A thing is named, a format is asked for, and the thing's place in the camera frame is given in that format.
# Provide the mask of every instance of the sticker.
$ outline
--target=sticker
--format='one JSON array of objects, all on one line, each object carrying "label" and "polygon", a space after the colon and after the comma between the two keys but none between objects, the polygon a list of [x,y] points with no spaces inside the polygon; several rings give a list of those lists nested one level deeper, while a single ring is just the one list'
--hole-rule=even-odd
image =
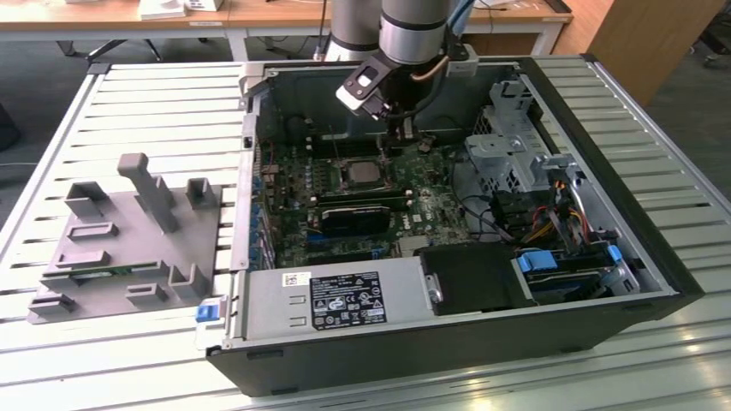
[{"label": "sticker", "polygon": [[386,322],[384,296],[375,271],[310,278],[310,295],[312,327],[319,331]]},{"label": "sticker", "polygon": [[223,26],[222,21],[191,21],[191,27],[210,27],[210,26]]},{"label": "sticker", "polygon": [[296,285],[308,285],[311,276],[312,273],[310,271],[286,272],[282,274],[282,286],[294,287]]}]

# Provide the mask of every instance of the chair leg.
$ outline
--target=chair leg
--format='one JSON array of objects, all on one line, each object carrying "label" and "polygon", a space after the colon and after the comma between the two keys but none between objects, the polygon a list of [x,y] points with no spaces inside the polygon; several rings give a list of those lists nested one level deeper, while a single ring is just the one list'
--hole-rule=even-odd
[{"label": "chair leg", "polygon": [[59,45],[60,51],[64,53],[64,56],[71,57],[76,54],[74,41],[58,41],[56,45]]},{"label": "chair leg", "polygon": [[103,56],[104,53],[107,53],[110,50],[115,49],[116,46],[119,46],[122,43],[124,43],[127,40],[110,40],[99,49],[92,51],[90,55],[87,56],[87,62],[90,64],[94,63],[94,59]]},{"label": "chair leg", "polygon": [[155,45],[152,44],[152,41],[146,39],[146,43],[150,46],[150,50],[152,50],[152,54],[155,54],[155,59],[158,60],[158,62],[160,62],[163,60],[163,57],[160,56],[160,53],[158,52],[158,49],[155,48]]}]

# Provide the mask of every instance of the motherboard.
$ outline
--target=motherboard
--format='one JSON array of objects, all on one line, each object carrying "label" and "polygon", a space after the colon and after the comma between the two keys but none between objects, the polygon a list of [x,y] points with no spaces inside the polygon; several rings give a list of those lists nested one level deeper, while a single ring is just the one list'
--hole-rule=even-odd
[{"label": "motherboard", "polygon": [[263,144],[259,201],[278,268],[408,257],[473,240],[450,185],[461,145],[434,140],[388,153],[374,140]]}]

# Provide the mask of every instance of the yellow wire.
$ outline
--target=yellow wire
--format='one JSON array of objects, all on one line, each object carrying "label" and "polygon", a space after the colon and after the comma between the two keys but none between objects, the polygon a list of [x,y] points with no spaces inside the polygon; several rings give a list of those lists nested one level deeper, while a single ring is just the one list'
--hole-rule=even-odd
[{"label": "yellow wire", "polygon": [[553,229],[553,224],[547,224],[525,242],[531,242],[541,236],[546,235]]}]

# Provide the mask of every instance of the chip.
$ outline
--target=chip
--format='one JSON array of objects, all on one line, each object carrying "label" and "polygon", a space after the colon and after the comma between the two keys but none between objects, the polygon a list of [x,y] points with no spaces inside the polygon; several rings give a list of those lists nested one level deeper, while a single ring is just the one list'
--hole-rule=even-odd
[{"label": "chip", "polygon": [[354,186],[380,183],[380,168],[372,161],[356,161],[348,164],[347,175]]}]

